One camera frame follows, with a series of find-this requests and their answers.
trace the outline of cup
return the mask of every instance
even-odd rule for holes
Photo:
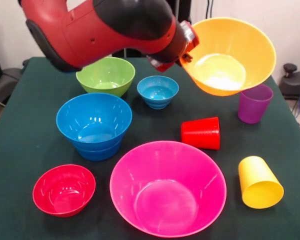
[[[238,170],[242,200],[248,207],[269,208],[283,198],[283,186],[261,157],[244,158],[239,163]]]
[[[261,121],[274,96],[270,87],[261,84],[240,94],[238,117],[247,124]]]
[[[183,122],[181,141],[196,148],[219,150],[219,118],[211,117]]]

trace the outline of magenta bowl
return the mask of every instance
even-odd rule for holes
[[[221,214],[225,178],[201,150],[176,141],[154,141],[124,155],[110,178],[119,214],[135,228],[161,238],[198,233]]]

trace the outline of green bowl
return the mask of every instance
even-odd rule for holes
[[[107,93],[121,97],[129,89],[136,70],[118,57],[108,56],[76,73],[76,79],[87,93]]]

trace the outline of bowl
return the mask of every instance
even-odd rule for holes
[[[66,218],[84,209],[95,189],[95,177],[88,169],[68,164],[44,173],[34,185],[32,198],[44,213]]]
[[[113,146],[104,149],[104,150],[97,150],[97,151],[90,151],[90,150],[83,150],[80,148],[77,148],[77,152],[81,157],[83,157],[86,160],[90,161],[102,161],[105,159],[111,158],[113,155],[115,155],[119,148],[120,148],[121,142],[118,141]]]
[[[59,131],[83,158],[93,161],[116,154],[131,121],[129,105],[108,93],[79,95],[67,101],[56,115]]]
[[[119,214],[157,237],[198,233],[221,214],[227,196],[217,164],[199,149],[176,141],[155,141],[124,155],[110,178]]]
[[[263,83],[273,72],[276,52],[255,26],[233,18],[214,17],[193,25],[199,45],[181,66],[203,91],[230,96]]]
[[[149,76],[137,85],[137,91],[152,109],[164,109],[179,91],[179,85],[166,76]]]
[[[121,97],[130,87],[136,70],[118,57],[105,57],[76,73],[76,79],[87,93],[107,93]]]

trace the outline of purple cup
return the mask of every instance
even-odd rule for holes
[[[242,91],[238,110],[239,119],[247,124],[260,122],[273,96],[274,92],[264,84]]]

